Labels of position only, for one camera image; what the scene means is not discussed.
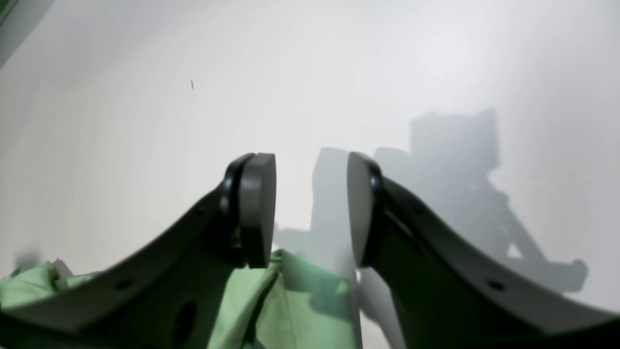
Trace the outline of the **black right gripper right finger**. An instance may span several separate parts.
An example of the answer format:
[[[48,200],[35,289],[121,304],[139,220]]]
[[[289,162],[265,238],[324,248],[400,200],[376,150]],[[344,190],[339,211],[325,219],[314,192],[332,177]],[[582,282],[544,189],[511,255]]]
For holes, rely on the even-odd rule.
[[[416,195],[351,152],[355,263],[390,289],[409,349],[617,349],[619,315],[523,278],[451,230]]]

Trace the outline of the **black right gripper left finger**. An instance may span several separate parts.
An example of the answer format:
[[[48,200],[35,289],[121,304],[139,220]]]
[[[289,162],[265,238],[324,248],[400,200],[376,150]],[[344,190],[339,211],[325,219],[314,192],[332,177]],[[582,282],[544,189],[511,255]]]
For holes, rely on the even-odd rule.
[[[204,349],[235,268],[269,265],[276,158],[248,153],[163,234],[90,281],[1,313],[5,349]]]

